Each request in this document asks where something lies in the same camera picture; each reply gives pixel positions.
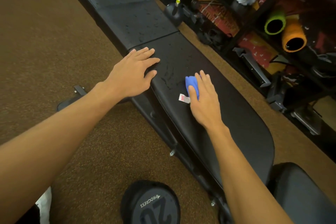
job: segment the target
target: speckled floor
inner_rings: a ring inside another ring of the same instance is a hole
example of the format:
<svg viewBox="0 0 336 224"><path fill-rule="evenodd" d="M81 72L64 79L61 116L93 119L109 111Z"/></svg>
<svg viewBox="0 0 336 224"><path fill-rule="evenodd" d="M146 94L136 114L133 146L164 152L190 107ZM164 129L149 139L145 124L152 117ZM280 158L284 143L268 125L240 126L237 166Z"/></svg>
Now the speckled floor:
<svg viewBox="0 0 336 224"><path fill-rule="evenodd" d="M0 142L91 89L121 59L77 0L0 0ZM274 137L275 163L299 164L336 203L336 164L185 26L182 33L232 82L266 122ZM171 186L181 204L181 223L216 223L216 210L192 175L145 119L125 103L90 133L52 185L51 223L122 223L119 203L138 179Z"/></svg>

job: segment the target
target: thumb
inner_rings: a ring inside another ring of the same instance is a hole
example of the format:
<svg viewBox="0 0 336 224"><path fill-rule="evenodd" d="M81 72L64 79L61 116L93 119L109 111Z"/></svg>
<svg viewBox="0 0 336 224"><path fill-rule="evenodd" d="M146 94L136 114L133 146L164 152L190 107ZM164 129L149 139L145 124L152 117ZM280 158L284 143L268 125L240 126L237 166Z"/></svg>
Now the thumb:
<svg viewBox="0 0 336 224"><path fill-rule="evenodd" d="M148 83L148 86L150 86L151 84L151 80L154 78L154 76L156 76L157 74L157 71L156 70L152 70L152 71L149 71L146 76L145 76L145 81L146 83Z"/></svg>
<svg viewBox="0 0 336 224"><path fill-rule="evenodd" d="M197 99L197 93L196 90L193 86L189 85L188 87L188 93L189 93L189 97L190 97L190 102L195 102L198 101Z"/></svg>

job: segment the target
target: weight bench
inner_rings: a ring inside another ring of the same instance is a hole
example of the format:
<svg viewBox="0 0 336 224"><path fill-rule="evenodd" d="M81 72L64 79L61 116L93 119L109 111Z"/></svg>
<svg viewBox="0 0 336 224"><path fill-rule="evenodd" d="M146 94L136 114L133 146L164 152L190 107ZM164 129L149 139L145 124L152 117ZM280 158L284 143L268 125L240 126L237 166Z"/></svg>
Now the weight bench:
<svg viewBox="0 0 336 224"><path fill-rule="evenodd" d="M131 98L140 113L231 219L222 188L218 161L204 128L190 106L185 76L203 69L211 76L221 106L222 120L263 183L274 160L274 142L267 126L216 67L172 25L154 0L79 0L97 25L126 56L133 48L154 48L161 61L151 69L157 75L145 93Z"/></svg>
<svg viewBox="0 0 336 224"><path fill-rule="evenodd" d="M295 224L336 223L336 207L298 165L275 165L267 187Z"/></svg>

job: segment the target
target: foam roller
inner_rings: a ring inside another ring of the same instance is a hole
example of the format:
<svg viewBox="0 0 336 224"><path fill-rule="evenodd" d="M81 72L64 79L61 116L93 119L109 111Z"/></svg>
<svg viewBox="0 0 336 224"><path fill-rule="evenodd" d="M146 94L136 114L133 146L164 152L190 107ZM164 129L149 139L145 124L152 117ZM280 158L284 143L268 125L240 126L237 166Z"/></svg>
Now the foam roller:
<svg viewBox="0 0 336 224"><path fill-rule="evenodd" d="M265 32L269 35L279 34L286 26L285 12L282 9L272 11L265 23Z"/></svg>
<svg viewBox="0 0 336 224"><path fill-rule="evenodd" d="M298 18L287 18L286 27L282 32L282 48L286 52L297 52L305 47L307 38Z"/></svg>

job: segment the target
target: cleaning cloth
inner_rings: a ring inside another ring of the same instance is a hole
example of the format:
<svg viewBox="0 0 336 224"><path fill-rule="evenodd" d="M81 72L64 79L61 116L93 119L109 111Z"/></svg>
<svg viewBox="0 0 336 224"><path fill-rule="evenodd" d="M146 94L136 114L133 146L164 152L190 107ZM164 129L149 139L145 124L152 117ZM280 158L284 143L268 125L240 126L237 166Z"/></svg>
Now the cleaning cloth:
<svg viewBox="0 0 336 224"><path fill-rule="evenodd" d="M187 88L188 95L190 96L189 90L188 90L189 85L194 87L194 89L196 91L196 94L197 94L197 99L199 99L200 98L200 93L198 91L198 84L197 84L197 79L196 79L195 76L186 76L185 77L185 86Z"/></svg>

